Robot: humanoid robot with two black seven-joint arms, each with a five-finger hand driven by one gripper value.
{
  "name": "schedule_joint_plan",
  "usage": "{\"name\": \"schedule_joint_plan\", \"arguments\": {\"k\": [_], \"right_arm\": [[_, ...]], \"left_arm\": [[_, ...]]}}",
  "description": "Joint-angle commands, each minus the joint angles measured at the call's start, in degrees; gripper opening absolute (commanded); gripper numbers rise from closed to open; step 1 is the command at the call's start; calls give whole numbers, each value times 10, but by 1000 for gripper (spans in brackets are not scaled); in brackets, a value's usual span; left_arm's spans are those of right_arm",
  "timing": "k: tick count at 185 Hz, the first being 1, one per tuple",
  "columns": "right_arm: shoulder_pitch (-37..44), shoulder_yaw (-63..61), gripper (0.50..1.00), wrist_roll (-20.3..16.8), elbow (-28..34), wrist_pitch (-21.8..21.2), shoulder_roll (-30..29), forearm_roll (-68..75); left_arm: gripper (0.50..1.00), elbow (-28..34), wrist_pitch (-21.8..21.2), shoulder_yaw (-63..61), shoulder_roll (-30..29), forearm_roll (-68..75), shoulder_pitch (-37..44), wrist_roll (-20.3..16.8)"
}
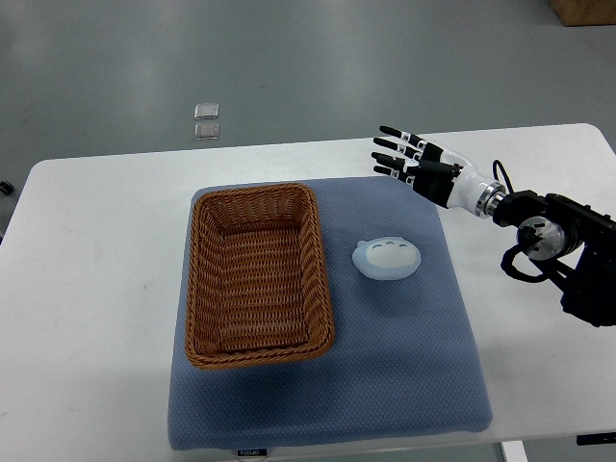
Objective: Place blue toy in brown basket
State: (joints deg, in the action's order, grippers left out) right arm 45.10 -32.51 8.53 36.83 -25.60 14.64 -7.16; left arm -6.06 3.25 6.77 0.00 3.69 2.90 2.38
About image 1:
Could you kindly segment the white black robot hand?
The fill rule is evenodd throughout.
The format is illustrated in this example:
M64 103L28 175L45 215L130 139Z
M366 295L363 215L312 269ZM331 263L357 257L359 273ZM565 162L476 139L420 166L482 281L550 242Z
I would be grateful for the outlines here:
M379 131L384 136L373 142L391 152L373 152L373 170L410 186L430 202L485 218L506 196L505 185L479 173L458 152L393 127L382 125Z

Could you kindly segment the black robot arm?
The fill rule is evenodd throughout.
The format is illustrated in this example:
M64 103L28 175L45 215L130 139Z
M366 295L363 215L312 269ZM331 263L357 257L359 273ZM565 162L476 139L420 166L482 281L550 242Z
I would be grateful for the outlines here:
M486 212L517 229L501 269L526 283L551 281L565 313L595 327L615 324L615 222L561 194L498 193Z

